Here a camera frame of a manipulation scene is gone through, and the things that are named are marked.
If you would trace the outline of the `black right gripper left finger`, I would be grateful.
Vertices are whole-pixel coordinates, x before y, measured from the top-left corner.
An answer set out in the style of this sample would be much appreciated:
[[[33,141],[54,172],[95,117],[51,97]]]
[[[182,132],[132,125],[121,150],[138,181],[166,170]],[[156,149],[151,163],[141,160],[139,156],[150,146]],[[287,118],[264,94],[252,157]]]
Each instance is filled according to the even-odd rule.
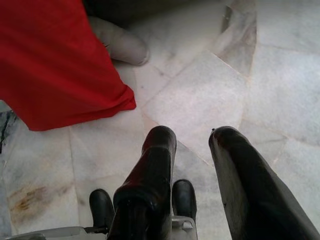
[[[115,216],[107,239],[170,239],[176,149],[176,135],[169,127],[149,131],[137,164],[114,193]]]

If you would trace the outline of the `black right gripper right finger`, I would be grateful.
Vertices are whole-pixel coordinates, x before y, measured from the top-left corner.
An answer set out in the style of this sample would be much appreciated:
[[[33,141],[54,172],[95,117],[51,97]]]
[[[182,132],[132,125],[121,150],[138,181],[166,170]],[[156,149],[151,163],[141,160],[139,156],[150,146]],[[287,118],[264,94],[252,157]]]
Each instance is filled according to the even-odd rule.
[[[318,240],[320,234],[287,185],[248,139],[231,126],[208,140],[234,240]]]

